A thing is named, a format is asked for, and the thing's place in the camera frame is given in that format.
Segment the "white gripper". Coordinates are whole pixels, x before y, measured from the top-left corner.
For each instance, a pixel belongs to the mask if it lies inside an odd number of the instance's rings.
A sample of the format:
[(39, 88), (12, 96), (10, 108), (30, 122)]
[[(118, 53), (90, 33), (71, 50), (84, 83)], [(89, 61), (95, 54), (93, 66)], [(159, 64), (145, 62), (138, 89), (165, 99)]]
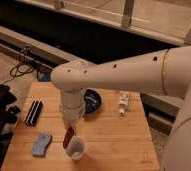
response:
[(85, 104), (82, 103), (80, 106), (75, 108), (69, 108), (61, 104), (59, 106), (59, 111), (62, 115), (64, 127), (66, 129), (72, 127), (75, 129), (75, 135), (80, 135), (84, 125), (83, 116), (85, 114)]

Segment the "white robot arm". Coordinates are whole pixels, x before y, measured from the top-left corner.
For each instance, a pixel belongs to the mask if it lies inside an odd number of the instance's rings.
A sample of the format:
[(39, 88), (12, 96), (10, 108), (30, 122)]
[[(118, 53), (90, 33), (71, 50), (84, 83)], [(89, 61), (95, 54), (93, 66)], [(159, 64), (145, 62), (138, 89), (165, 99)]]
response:
[(61, 64), (51, 72), (61, 92), (64, 124), (73, 129), (84, 114), (88, 88), (134, 91), (181, 98), (160, 171), (191, 171), (191, 46), (146, 53), (92, 65), (85, 60)]

